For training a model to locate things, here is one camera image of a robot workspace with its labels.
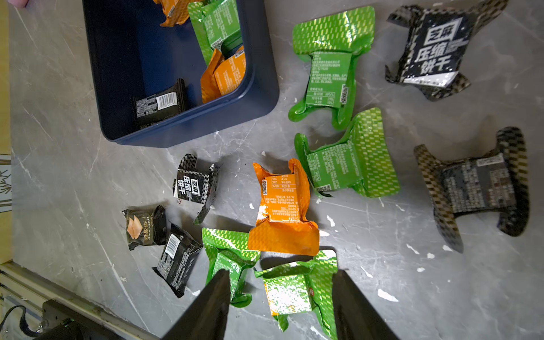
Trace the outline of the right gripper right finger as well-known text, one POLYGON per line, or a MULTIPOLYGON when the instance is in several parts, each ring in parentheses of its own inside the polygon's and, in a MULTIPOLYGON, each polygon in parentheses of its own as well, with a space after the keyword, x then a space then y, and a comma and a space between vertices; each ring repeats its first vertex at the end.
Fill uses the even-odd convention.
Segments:
POLYGON ((332 283, 338 339, 399 339, 345 270, 338 270, 332 283))

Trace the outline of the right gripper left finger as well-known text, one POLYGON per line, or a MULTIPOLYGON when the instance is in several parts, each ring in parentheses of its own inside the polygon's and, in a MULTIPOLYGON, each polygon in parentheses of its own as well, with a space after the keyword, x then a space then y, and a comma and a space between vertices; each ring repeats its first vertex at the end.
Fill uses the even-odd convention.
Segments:
POLYGON ((230 308, 229 276, 229 271, 219 270, 162 339, 224 339, 230 308))

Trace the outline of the green cookie packet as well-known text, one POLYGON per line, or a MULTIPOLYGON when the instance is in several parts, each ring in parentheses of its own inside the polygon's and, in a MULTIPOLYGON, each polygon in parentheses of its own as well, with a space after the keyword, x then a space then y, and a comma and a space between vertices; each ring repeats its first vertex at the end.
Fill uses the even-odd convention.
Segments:
POLYGON ((307 136, 294 139, 297 157, 318 197, 351 188, 367 198, 392 196, 400 192, 379 108, 353 117, 343 137, 334 144, 311 150, 307 136))
POLYGON ((323 249, 309 261, 285 263, 254 274, 263 279, 271 315, 281 331, 287 330, 290 315, 312 312, 325 335, 337 339, 332 290, 338 270, 337 253, 323 249))
POLYGON ((206 65, 215 50, 228 56, 243 44, 235 0, 191 2, 188 13, 206 65))
POLYGON ((323 16, 293 28, 293 52, 310 63, 303 98, 288 112, 293 122, 320 109, 331 110, 334 129, 351 122, 356 102, 356 68, 359 58, 371 50, 375 37, 372 6, 323 16))
POLYGON ((204 228, 203 246, 209 259, 206 283, 210 283, 219 270, 230 276, 230 303, 243 308, 251 304, 252 295, 245 293, 247 271, 253 269, 261 252, 248 248, 249 234, 224 229, 204 228))

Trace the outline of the black cookie packet barcode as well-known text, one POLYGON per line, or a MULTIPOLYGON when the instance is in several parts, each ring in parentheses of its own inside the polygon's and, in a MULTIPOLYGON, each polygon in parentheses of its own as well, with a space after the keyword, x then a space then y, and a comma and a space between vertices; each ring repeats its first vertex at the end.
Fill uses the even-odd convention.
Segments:
POLYGON ((158 265, 152 270, 168 284, 178 298, 185 294, 188 279, 202 248, 203 245, 190 233, 171 224, 171 235, 158 265))

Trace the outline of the black cookie packet with picture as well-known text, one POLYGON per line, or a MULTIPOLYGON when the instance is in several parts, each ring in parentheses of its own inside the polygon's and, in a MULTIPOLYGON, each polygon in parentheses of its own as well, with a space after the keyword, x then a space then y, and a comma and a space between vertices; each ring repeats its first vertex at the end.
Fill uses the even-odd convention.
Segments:
POLYGON ((128 249, 139 246, 162 246, 167 243, 167 217, 163 205, 154 209, 125 209, 128 249))

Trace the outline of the orange cookie packet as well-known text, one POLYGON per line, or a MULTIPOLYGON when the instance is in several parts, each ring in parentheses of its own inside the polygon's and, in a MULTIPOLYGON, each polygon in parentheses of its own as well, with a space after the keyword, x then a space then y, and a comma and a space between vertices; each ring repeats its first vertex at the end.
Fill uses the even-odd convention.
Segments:
POLYGON ((161 27, 174 27, 183 25, 189 19, 188 5, 199 3, 199 0, 154 0, 155 4, 160 5, 165 15, 165 20, 160 24, 161 27))
POLYGON ((201 77, 203 103, 209 103, 236 90, 241 85, 247 69, 243 45, 228 59, 218 49, 215 49, 212 55, 201 77))
POLYGON ((253 164, 261 187, 256 225, 249 232, 248 249, 300 256, 316 256, 320 231, 307 219, 310 183, 297 159, 288 162, 289 174, 272 174, 253 164))

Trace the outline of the small black checkered packet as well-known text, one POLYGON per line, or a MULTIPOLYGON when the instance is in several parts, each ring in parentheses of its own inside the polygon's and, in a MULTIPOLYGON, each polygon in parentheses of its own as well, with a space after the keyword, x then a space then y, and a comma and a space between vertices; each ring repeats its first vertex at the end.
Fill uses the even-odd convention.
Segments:
POLYGON ((220 166, 211 164, 207 171, 198 171, 197 161, 195 154, 185 154, 181 159, 173 182, 173 196, 178 200, 202 205, 194 220, 194 225, 201 225, 217 195, 220 166))

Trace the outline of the black checkered cookie packet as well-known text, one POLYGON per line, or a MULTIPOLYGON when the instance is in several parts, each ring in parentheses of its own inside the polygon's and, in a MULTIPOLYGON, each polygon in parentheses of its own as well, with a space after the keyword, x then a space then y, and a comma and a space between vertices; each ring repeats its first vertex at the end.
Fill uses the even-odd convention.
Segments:
POLYGON ((446 244, 463 253, 457 218, 480 212, 498 212, 497 228, 511 237, 524 233, 529 220, 528 157, 518 127, 504 127, 496 146, 481 157, 439 160, 423 144, 415 158, 429 191, 433 217, 446 244))

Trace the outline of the black barcode packet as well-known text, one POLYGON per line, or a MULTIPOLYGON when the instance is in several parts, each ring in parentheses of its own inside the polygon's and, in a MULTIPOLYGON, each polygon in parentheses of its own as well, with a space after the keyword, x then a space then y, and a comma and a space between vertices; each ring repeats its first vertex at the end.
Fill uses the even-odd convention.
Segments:
POLYGON ((178 116, 189 109, 185 81, 144 98, 133 97, 133 116, 138 130, 178 116))

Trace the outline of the dark blue storage box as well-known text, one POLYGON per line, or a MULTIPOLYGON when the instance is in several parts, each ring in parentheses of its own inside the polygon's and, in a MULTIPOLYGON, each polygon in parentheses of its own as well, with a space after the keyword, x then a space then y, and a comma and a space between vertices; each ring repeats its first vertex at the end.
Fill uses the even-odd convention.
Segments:
POLYGON ((238 1, 247 67, 241 85, 210 103, 201 101, 207 64, 191 24, 160 25, 151 1, 84 1, 83 11, 99 123, 106 140, 168 148, 270 113, 279 84, 263 1, 238 1), (161 93, 182 79, 185 109, 146 128, 134 100, 161 93))

